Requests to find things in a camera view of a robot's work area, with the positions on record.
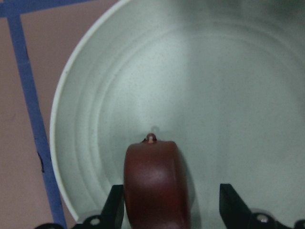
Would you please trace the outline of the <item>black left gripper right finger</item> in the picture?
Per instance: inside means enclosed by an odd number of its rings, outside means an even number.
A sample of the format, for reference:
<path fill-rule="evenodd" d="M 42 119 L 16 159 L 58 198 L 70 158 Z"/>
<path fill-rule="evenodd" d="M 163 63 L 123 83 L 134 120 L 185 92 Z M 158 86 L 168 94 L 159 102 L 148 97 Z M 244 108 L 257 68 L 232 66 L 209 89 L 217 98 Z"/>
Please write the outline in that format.
<path fill-rule="evenodd" d="M 219 212 L 227 229 L 286 229 L 263 212 L 252 212 L 231 184 L 220 184 Z"/>

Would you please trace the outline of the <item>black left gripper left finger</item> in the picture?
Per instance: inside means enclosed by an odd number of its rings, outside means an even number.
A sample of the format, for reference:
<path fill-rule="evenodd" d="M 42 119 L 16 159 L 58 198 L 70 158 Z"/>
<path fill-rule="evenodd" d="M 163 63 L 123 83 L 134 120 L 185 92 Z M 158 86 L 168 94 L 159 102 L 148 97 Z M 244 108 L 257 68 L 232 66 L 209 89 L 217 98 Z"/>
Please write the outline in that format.
<path fill-rule="evenodd" d="M 124 217 L 123 185 L 113 185 L 99 215 L 87 217 L 79 229 L 121 229 Z"/>

